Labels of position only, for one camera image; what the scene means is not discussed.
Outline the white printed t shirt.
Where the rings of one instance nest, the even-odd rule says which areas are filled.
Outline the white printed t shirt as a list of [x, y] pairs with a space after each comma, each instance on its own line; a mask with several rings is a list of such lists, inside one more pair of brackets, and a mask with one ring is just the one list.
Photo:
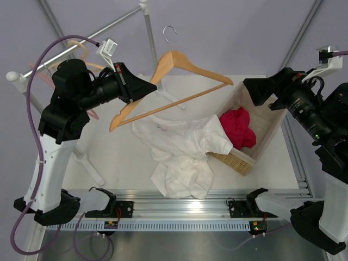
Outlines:
[[233, 148], [216, 115], [192, 121], [151, 115], [133, 122], [132, 131], [157, 162], [150, 179], [167, 198], [205, 199], [214, 179], [207, 154], [228, 155]]

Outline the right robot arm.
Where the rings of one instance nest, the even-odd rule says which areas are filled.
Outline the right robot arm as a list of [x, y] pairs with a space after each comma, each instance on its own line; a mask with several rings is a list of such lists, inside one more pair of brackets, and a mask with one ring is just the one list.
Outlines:
[[336, 255], [347, 244], [347, 84], [340, 84], [328, 97], [312, 90], [319, 76], [308, 77], [289, 67], [268, 78], [243, 81], [254, 105], [261, 106], [271, 96], [270, 110], [285, 109], [313, 138], [315, 154], [325, 173], [322, 201], [291, 204], [266, 189], [248, 194], [246, 210], [252, 216], [262, 212], [289, 221], [308, 242]]

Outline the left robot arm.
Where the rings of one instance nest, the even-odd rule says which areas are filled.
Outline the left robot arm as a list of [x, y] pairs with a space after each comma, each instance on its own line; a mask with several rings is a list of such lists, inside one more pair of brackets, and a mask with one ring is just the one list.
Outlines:
[[122, 62], [115, 63], [115, 68], [106, 67], [91, 78], [84, 61], [70, 59], [60, 63], [52, 76], [55, 89], [39, 122], [41, 150], [32, 183], [27, 194], [14, 201], [17, 210], [28, 207], [43, 226], [68, 223], [81, 206], [80, 198], [70, 195], [62, 184], [72, 151], [90, 121], [88, 111], [117, 98], [130, 104], [157, 89]]

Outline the light wooden hanger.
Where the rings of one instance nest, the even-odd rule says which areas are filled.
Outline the light wooden hanger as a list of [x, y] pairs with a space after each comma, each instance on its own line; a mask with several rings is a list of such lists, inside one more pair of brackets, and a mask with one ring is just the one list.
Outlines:
[[78, 49], [78, 54], [77, 56], [78, 59], [82, 60], [85, 62], [87, 68], [91, 70], [92, 72], [98, 72], [104, 69], [104, 65], [99, 65], [96, 63], [91, 63], [86, 61], [86, 58], [89, 56], [89, 51], [88, 49], [81, 43], [79, 43], [77, 40], [69, 40], [67, 43], [68, 47], [77, 47]]

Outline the pink hanger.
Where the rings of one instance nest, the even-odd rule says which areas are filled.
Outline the pink hanger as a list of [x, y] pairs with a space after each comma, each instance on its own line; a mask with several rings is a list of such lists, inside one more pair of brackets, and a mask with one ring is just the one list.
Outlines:
[[[104, 68], [102, 65], [89, 63], [89, 62], [87, 62], [86, 65], [92, 67], [92, 70], [91, 70], [92, 72], [101, 71]], [[42, 81], [44, 81], [46, 84], [48, 84], [52, 89], [55, 89], [53, 81], [52, 81], [51, 77], [48, 76], [48, 73], [44, 74], [43, 72], [40, 72], [38, 74], [38, 76]], [[97, 115], [97, 113], [93, 109], [88, 111], [88, 115], [91, 116], [93, 119], [96, 119], [96, 120], [99, 119], [99, 116]]]

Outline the wicker basket with liner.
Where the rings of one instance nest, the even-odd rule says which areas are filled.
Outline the wicker basket with liner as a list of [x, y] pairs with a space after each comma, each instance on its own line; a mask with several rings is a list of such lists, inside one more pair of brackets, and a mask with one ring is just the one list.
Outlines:
[[264, 104], [255, 106], [241, 82], [216, 112], [233, 148], [229, 154], [209, 155], [245, 176], [260, 160], [278, 131], [287, 111], [270, 110], [277, 97], [271, 95]]

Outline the pink cloth in basket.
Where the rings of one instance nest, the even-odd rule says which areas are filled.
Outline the pink cloth in basket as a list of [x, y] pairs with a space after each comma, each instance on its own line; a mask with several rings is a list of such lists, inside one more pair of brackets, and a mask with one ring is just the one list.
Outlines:
[[243, 107], [229, 110], [219, 117], [220, 123], [234, 148], [252, 148], [257, 142], [254, 131], [249, 127], [250, 114]]

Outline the aluminium rail frame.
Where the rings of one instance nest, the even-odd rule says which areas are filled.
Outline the aluminium rail frame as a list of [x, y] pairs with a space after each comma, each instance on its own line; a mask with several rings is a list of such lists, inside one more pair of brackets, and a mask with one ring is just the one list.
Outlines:
[[[169, 120], [194, 120], [215, 114], [236, 86], [248, 77], [261, 76], [229, 76], [234, 81], [234, 86], [228, 85], [185, 103], [186, 109], [178, 107], [156, 114]], [[164, 85], [176, 97], [185, 98], [198, 92], [208, 90], [222, 83], [201, 76], [166, 76]], [[285, 126], [279, 127], [274, 138], [270, 141], [261, 160], [245, 176], [208, 156], [208, 164], [214, 173], [213, 186], [204, 200], [192, 196], [181, 199], [163, 196], [150, 180], [150, 175], [157, 166], [152, 159], [150, 151], [132, 132], [132, 124], [127, 124], [109, 132], [112, 118], [119, 113], [125, 104], [119, 99], [105, 103], [94, 111], [99, 120], [91, 121], [83, 128], [78, 148], [89, 156], [89, 162], [105, 180], [103, 186], [98, 185], [87, 173], [86, 169], [74, 160], [72, 154], [67, 165], [63, 181], [63, 188], [74, 197], [80, 197], [82, 210], [87, 210], [86, 204], [94, 204], [101, 199], [94, 200], [101, 192], [88, 192], [93, 187], [102, 187], [117, 196], [120, 200], [135, 202], [135, 216], [213, 216], [227, 215], [228, 210], [225, 200], [228, 197], [235, 199], [245, 198], [245, 195], [259, 188], [267, 188], [272, 193], [286, 197], [292, 201], [320, 201], [324, 183], [321, 180], [320, 189], [314, 192], [314, 184], [307, 177], [300, 178], [297, 163], [291, 149], [292, 144], [288, 139]]]

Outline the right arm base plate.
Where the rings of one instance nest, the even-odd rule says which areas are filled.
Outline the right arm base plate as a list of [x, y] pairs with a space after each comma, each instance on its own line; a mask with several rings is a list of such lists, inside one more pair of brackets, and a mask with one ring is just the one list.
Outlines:
[[228, 200], [226, 201], [228, 206], [229, 215], [231, 218], [276, 218], [276, 215], [271, 213], [264, 213], [258, 210], [251, 210], [246, 201], [235, 201]]

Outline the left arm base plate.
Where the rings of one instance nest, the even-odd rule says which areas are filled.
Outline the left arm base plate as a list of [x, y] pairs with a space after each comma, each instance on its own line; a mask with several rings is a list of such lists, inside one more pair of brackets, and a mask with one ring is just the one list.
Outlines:
[[86, 218], [126, 218], [130, 219], [133, 217], [134, 202], [133, 201], [121, 201], [113, 200], [108, 203], [104, 210], [93, 210], [85, 214]]

